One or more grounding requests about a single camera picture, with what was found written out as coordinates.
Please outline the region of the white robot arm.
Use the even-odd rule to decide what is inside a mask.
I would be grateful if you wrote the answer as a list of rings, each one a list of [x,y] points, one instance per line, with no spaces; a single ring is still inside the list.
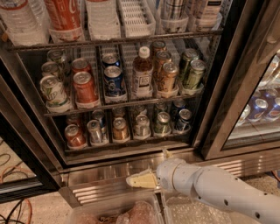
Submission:
[[[260,191],[215,166],[189,164],[164,151],[155,171],[147,169],[126,178],[132,187],[176,191],[220,210],[244,214],[261,224],[280,224],[280,198]]]

